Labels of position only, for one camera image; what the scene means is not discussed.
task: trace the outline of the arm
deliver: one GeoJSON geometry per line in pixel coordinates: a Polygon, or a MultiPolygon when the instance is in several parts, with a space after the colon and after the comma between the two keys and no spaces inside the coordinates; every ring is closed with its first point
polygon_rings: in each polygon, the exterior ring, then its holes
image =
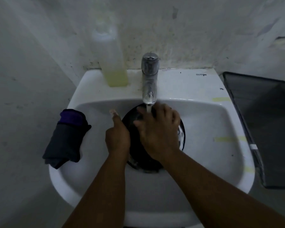
{"type": "Polygon", "coordinates": [[[63,228],[122,228],[125,217],[125,165],[130,135],[120,117],[106,131],[109,156],[63,228]]]}
{"type": "Polygon", "coordinates": [[[285,227],[285,217],[227,183],[178,147],[179,114],[155,104],[156,119],[143,109],[135,121],[148,154],[158,160],[184,192],[205,228],[285,227]]]}

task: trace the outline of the bottle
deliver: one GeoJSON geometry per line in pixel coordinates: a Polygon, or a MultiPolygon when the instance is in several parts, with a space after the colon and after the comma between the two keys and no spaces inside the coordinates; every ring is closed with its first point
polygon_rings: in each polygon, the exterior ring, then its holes
{"type": "Polygon", "coordinates": [[[117,27],[109,17],[98,18],[91,35],[95,54],[108,85],[110,87],[126,86],[128,84],[127,69],[117,27]]]}

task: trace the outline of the chrome faucet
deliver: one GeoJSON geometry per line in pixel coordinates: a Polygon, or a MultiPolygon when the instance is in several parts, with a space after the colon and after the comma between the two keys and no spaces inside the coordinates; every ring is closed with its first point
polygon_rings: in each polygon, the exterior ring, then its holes
{"type": "Polygon", "coordinates": [[[155,53],[145,53],[142,58],[143,72],[143,102],[153,105],[157,100],[157,74],[159,69],[159,59],[155,53]]]}

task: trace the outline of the soap bottle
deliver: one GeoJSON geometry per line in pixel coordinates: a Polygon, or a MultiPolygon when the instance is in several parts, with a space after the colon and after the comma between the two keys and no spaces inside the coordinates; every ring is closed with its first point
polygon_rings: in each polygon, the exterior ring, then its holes
{"type": "Polygon", "coordinates": [[[118,30],[109,17],[98,18],[91,33],[95,55],[110,87],[128,84],[118,30]]]}

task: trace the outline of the round black dish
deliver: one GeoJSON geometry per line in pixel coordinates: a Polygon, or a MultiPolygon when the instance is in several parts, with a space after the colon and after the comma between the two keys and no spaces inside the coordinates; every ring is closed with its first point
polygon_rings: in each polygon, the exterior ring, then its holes
{"type": "MultiPolygon", "coordinates": [[[[138,105],[139,107],[146,108],[145,104],[138,105]]],[[[135,168],[135,169],[143,169],[148,173],[158,172],[163,166],[156,160],[150,157],[146,150],[144,149],[143,145],[140,142],[139,132],[136,126],[133,124],[135,120],[142,120],[142,115],[137,112],[137,107],[131,109],[125,117],[122,119],[122,122],[126,126],[126,128],[130,132],[130,139],[131,139],[131,146],[130,146],[130,156],[134,160],[135,164],[132,162],[128,162],[128,164],[135,168]]],[[[152,115],[156,118],[156,110],[152,108],[152,115]]],[[[180,124],[183,133],[184,133],[184,144],[185,144],[185,129],[183,122],[181,121],[180,124]]]]}

